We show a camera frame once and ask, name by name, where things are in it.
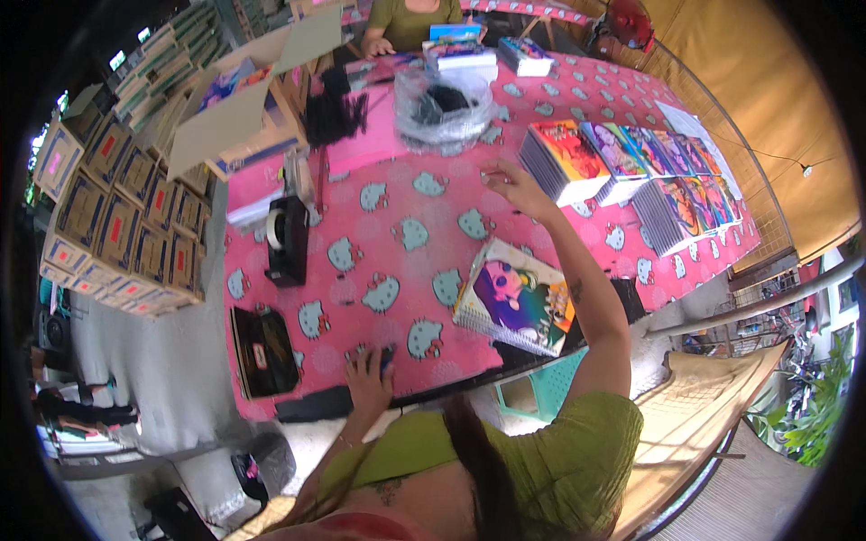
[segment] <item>green shirt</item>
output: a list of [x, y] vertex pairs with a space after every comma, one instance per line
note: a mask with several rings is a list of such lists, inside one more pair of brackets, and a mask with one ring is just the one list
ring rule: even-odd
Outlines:
[[439, 0], [433, 13], [416, 13], [406, 8], [405, 0], [376, 0], [370, 9], [367, 28], [385, 29], [385, 39], [399, 52], [420, 51], [421, 42], [430, 39], [431, 24], [460, 24], [460, 0]]
[[[605, 392], [579, 396], [553, 422], [530, 435], [509, 437], [484, 429], [514, 480], [518, 507], [569, 531], [602, 531], [614, 518], [635, 459], [643, 415], [629, 399]], [[419, 473], [457, 460], [441, 414], [397, 419], [367, 455], [352, 488]], [[334, 457], [321, 477], [319, 496], [353, 470], [365, 447]]]

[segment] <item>bracelet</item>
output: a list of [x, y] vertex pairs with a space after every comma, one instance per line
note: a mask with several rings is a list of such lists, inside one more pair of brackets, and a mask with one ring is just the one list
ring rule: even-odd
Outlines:
[[346, 446], [349, 447], [350, 449], [353, 448], [353, 447], [355, 447], [355, 446], [353, 446], [351, 443], [349, 443], [349, 441], [348, 441], [346, 438], [344, 438], [342, 434], [338, 434], [338, 435], [337, 435], [337, 440], [338, 440], [338, 441], [342, 441], [343, 443], [345, 443]]

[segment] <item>electrical wire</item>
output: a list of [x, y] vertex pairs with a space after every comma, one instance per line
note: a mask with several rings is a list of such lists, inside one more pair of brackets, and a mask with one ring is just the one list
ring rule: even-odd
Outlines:
[[763, 151], [759, 151], [757, 149], [753, 149], [751, 146], [743, 145], [742, 143], [732, 141], [731, 139], [723, 138], [721, 135], [719, 135], [716, 132], [713, 132], [712, 130], [707, 130], [707, 132], [712, 133], [715, 137], [721, 139], [722, 141], [727, 141], [728, 143], [730, 143], [732, 145], [737, 145], [739, 147], [745, 148], [746, 150], [754, 152], [756, 154], [762, 154], [762, 155], [768, 156], [770, 158], [786, 159], [788, 161], [794, 162], [795, 164], [799, 165], [803, 169], [803, 176], [804, 177], [808, 177], [812, 173], [812, 170], [815, 168], [816, 165], [823, 164], [825, 162], [831, 161], [832, 159], [835, 159], [835, 157], [830, 157], [830, 158], [824, 158], [824, 159], [818, 160], [814, 164], [803, 164], [802, 162], [800, 162], [799, 160], [794, 159], [794, 158], [788, 158], [787, 156], [776, 156], [775, 154], [770, 154], [769, 152], [763, 152]]

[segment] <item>tape roll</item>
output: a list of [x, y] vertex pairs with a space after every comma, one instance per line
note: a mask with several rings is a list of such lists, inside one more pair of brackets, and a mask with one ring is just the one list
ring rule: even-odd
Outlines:
[[273, 209], [268, 213], [268, 220], [265, 222], [265, 234], [268, 237], [268, 244], [274, 250], [282, 250], [282, 242], [276, 237], [276, 221], [280, 216], [285, 216], [286, 213], [280, 209]]

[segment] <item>plastic bag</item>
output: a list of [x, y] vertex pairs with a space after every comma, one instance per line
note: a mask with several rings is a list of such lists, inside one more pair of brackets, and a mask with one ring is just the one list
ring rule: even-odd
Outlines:
[[498, 106], [488, 83], [466, 73], [404, 71], [394, 80], [394, 126], [413, 152], [453, 156], [475, 144]]

